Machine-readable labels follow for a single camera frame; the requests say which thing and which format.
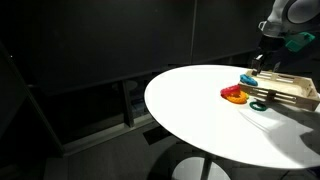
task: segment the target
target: red toy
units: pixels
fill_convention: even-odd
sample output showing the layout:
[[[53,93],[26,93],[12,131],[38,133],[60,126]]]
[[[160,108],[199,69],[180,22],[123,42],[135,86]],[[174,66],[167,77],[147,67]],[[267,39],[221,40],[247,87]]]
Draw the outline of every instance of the red toy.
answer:
[[[234,85],[227,88],[224,88],[220,91],[222,97],[227,97],[230,95],[240,95],[240,86]]]

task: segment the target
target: wooden box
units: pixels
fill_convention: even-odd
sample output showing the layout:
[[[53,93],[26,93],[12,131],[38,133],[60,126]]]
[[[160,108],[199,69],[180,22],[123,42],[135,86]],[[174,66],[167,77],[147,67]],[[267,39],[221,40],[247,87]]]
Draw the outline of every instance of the wooden box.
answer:
[[[262,71],[252,76],[252,70],[246,75],[258,82],[258,86],[250,86],[239,82],[241,90],[251,96],[315,111],[320,103],[318,92],[312,79]]]

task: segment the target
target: table top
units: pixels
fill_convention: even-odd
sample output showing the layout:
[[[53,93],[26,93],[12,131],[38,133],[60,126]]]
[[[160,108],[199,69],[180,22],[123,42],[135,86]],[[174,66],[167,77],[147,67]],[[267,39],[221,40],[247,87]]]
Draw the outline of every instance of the table top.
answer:
[[[248,69],[187,66],[164,72],[145,91],[159,124],[211,154],[279,169],[320,166],[320,107],[315,112],[269,103],[267,111],[230,103],[220,90],[236,85]]]

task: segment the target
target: black wall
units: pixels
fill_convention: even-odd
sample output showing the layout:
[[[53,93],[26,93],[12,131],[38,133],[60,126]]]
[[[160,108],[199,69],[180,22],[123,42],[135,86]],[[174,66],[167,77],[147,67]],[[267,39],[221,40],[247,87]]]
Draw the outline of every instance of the black wall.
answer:
[[[256,50],[272,0],[198,0],[193,62]]]
[[[0,44],[0,139],[26,97],[23,84],[11,68],[6,51]]]
[[[262,0],[198,0],[197,8],[195,0],[2,4],[2,40],[48,95],[254,50],[257,24],[272,7]]]

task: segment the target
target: colorful toy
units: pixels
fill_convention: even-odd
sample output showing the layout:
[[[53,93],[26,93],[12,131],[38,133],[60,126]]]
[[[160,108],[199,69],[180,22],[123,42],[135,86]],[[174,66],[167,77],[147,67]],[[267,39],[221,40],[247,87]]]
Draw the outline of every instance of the colorful toy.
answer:
[[[240,86],[234,85],[227,88],[224,88],[220,91],[222,97],[227,97],[230,95],[239,95],[240,94]]]
[[[266,111],[267,106],[259,102],[251,102],[250,107],[256,111]]]
[[[247,102],[247,95],[245,92],[240,91],[239,95],[232,94],[226,96],[226,99],[235,104],[245,104]]]
[[[258,82],[256,80],[245,74],[240,75],[240,81],[251,86],[258,86]]]

